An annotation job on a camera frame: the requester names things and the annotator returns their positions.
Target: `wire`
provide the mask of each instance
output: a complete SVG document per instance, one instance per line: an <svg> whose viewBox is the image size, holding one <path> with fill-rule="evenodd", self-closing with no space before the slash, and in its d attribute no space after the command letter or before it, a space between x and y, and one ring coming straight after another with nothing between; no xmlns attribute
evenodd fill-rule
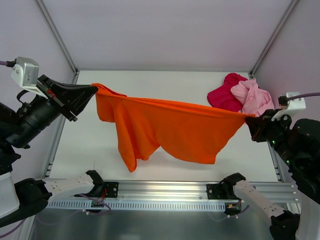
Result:
<svg viewBox="0 0 320 240"><path fill-rule="evenodd" d="M221 218L221 219L215 219L212 215L209 214L209 212L208 212L208 216L209 216L209 218L210 218L211 220L215 221L216 223L220 223L220 222L222 222L222 221L224 221L224 220L226 220L226 219L237 218L237 216L245 213L248 209L249 209L249 205L247 205L247 206L245 207L245 209L243 209L243 210L242 210L241 212L239 212L238 214L235 214L235 215L224 215L224 217Z"/></svg>
<svg viewBox="0 0 320 240"><path fill-rule="evenodd" d="M12 234L14 231L16 231L18 228L20 228L20 226L25 222L26 219L23 219L21 222L19 222L19 224L12 230L8 231L7 233L0 235L0 239L5 238L6 236L9 236L10 234Z"/></svg>
<svg viewBox="0 0 320 240"><path fill-rule="evenodd" d="M105 202L99 201L99 200L94 199L94 198L89 197L89 196L86 196L86 195L84 195L83 193L79 194L79 196L84 197L84 198L89 199L89 200L92 200L92 201L94 201L94 202L96 202L96 203L102 204L103 206L105 206L106 208L109 209L109 211L107 211L107 212L99 212L99 213L94 213L94 212L86 211L86 214L87 214L87 215L106 215L106 214L109 214L109 213L111 212L111 207L109 207L109 205L106 204Z"/></svg>
<svg viewBox="0 0 320 240"><path fill-rule="evenodd" d="M291 96L291 97L288 97L286 100L290 101L294 99L308 98L308 97L315 97L315 96L320 96L320 92L312 92L312 93L306 93L306 94L301 94L297 96Z"/></svg>
<svg viewBox="0 0 320 240"><path fill-rule="evenodd" d="M92 201L95 201L97 203L100 203L102 205L104 205L105 207L107 207L109 209L109 211L107 212L99 212L99 213L95 213L95 212L90 212L88 210L85 210L85 209L81 209L81 210L77 210L75 212L73 212L72 214L70 214L69 216L67 216L65 219L63 219L62 221L58 221L58 222L52 222L52 223L47 223L47 222L44 222L42 221L39 216L35 216L35 219L42 225L45 225L45 226L54 226L54 225L58 225L58 224L61 224L61 223L64 223L66 222L68 219L70 219L72 216L78 214L78 213L81 213L81 212L85 212L87 215L106 215L106 214L109 214L111 212L111 208L109 207L108 204L106 204L105 202L103 201L99 201L98 199L94 199L94 198L91 198L89 196L86 196L84 194L79 194L81 197L84 197L86 199L89 199L89 200L92 200Z"/></svg>
<svg viewBox="0 0 320 240"><path fill-rule="evenodd" d="M69 216L67 216L65 219L61 220L61 221L58 221L58 222L52 222L52 223L46 223L44 221L42 221L39 216L35 216L35 219L42 225L45 225L45 226L54 226L54 225L58 225L58 224L61 224L61 223L64 223L66 222L69 218L71 218L73 215L76 215L77 213L80 213L80 212L83 212L83 210L77 210L75 212L73 212L72 214L70 214Z"/></svg>

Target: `black bracket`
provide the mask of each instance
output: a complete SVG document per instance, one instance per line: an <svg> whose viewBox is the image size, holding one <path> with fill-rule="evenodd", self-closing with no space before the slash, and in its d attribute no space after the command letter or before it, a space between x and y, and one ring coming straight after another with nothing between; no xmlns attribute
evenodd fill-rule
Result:
<svg viewBox="0 0 320 240"><path fill-rule="evenodd" d="M206 185L206 194L209 200L240 200L234 194L233 186L241 180L246 180L240 173L234 173L225 177L218 184L208 183Z"/></svg>
<svg viewBox="0 0 320 240"><path fill-rule="evenodd" d="M105 181L102 189L106 189L105 198L117 198L119 190L119 182Z"/></svg>
<svg viewBox="0 0 320 240"><path fill-rule="evenodd" d="M91 198L100 198L104 190L106 189L106 193L104 195L104 198L117 198L118 197L118 191L119 191L119 182L117 181L105 181L103 182L102 186L99 185L98 190L92 190L85 194L88 197Z"/></svg>

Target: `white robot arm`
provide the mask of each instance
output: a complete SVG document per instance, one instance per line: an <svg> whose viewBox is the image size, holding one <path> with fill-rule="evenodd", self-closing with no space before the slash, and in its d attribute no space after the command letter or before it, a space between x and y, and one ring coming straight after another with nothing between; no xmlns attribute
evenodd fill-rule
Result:
<svg viewBox="0 0 320 240"><path fill-rule="evenodd" d="M263 218L275 240L320 240L320 122L299 119L290 129L291 116L306 107L298 95L287 93L279 98L281 110L266 110L245 122L252 140L268 142L288 165L302 193L301 216L268 200L240 173L227 176L214 188L216 193L245 201Z"/></svg>

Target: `white wall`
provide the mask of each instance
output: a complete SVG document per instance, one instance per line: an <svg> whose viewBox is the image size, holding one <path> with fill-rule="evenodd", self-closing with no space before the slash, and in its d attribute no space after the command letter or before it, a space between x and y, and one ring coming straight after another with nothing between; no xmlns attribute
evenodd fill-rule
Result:
<svg viewBox="0 0 320 240"><path fill-rule="evenodd" d="M291 0L44 0L78 68L248 72Z"/></svg>
<svg viewBox="0 0 320 240"><path fill-rule="evenodd" d="M320 92L319 9L319 0L300 1L255 75L275 104L282 93ZM306 110L295 119L320 120L320 97L305 102Z"/></svg>

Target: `white panel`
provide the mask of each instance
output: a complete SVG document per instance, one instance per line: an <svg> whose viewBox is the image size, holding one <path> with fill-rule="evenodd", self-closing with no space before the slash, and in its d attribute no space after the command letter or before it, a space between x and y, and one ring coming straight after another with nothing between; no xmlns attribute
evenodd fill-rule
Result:
<svg viewBox="0 0 320 240"><path fill-rule="evenodd" d="M102 83L132 97L156 98L209 106L207 93L219 87L227 72L81 71L78 84ZM214 165L178 160L162 148L149 160L138 160L130 173L119 151L116 126L102 122L91 99L76 122L66 122L50 178L71 178L97 170L104 179L146 181L220 181L240 172L249 181L277 182L266 143L251 141L243 125L217 155Z"/></svg>
<svg viewBox="0 0 320 240"><path fill-rule="evenodd" d="M258 69L259 85L273 102L286 92L320 92L320 1L300 1L286 26ZM320 121L320 97L305 98L306 109L294 117Z"/></svg>
<svg viewBox="0 0 320 240"><path fill-rule="evenodd" d="M12 61L18 56L32 58L40 65L40 75L46 74L60 82L72 80L73 74L34 1L2 1L0 33L0 60ZM11 71L0 66L0 102L16 111L21 106L16 95L22 89L11 79ZM28 95L22 99L35 96ZM40 133L30 143L30 149L16 150L22 157L13 164L15 182L42 176L55 127L56 122Z"/></svg>
<svg viewBox="0 0 320 240"><path fill-rule="evenodd" d="M45 0L78 68L248 72L291 0Z"/></svg>

